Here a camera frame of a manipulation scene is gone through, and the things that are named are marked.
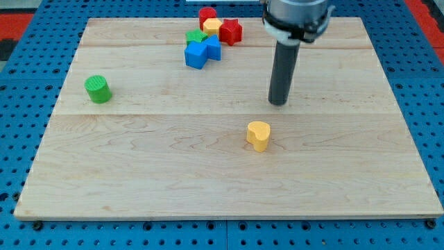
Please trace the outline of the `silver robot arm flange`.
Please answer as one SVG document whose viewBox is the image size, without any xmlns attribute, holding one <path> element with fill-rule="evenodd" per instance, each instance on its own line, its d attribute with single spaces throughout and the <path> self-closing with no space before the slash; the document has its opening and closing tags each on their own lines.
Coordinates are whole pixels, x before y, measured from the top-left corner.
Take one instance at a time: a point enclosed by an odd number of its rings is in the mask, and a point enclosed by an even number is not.
<svg viewBox="0 0 444 250">
<path fill-rule="evenodd" d="M 266 0 L 261 3 L 265 31 L 288 47 L 317 40 L 327 30 L 335 10 L 328 0 Z"/>
</svg>

